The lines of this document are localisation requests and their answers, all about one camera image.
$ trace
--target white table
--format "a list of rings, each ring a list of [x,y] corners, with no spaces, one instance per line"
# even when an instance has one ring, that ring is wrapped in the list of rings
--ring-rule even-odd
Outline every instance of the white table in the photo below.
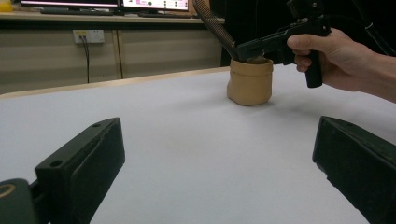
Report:
[[[236,105],[227,69],[0,96],[0,180],[32,182],[54,150],[120,117],[126,163],[92,223],[367,223],[312,162],[318,121],[396,144],[396,105],[308,89],[293,65],[275,67],[268,104]]]

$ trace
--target brown cup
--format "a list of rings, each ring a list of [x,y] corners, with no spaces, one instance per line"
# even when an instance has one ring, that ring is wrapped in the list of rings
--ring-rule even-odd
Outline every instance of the brown cup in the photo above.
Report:
[[[272,95],[273,61],[258,57],[248,63],[231,60],[227,96],[239,105],[260,105]]]

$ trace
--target electrical socket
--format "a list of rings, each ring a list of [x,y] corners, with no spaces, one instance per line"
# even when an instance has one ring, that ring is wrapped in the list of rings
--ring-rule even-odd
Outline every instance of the electrical socket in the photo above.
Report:
[[[103,30],[73,30],[76,44],[81,44],[81,36],[85,36],[87,43],[105,43],[105,33]]]

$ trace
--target black cable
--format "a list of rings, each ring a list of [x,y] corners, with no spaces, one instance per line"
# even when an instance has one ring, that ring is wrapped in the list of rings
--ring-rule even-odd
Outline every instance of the black cable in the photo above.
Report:
[[[364,29],[367,34],[374,40],[374,42],[381,48],[381,50],[388,56],[396,56],[396,51],[388,44],[382,35],[375,29],[373,22],[370,20],[367,11],[360,0],[352,0],[355,7],[358,9],[361,19],[363,20]]]
[[[87,59],[87,83],[90,83],[90,51],[88,49],[88,42],[87,42],[87,36],[80,36],[82,45],[84,46],[85,50],[85,57]]]

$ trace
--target computer monitor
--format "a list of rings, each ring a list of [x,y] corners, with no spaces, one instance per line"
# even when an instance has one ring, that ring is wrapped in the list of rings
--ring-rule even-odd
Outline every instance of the computer monitor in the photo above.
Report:
[[[117,8],[118,0],[21,0],[25,7]]]
[[[189,11],[189,0],[120,0],[125,11]]]

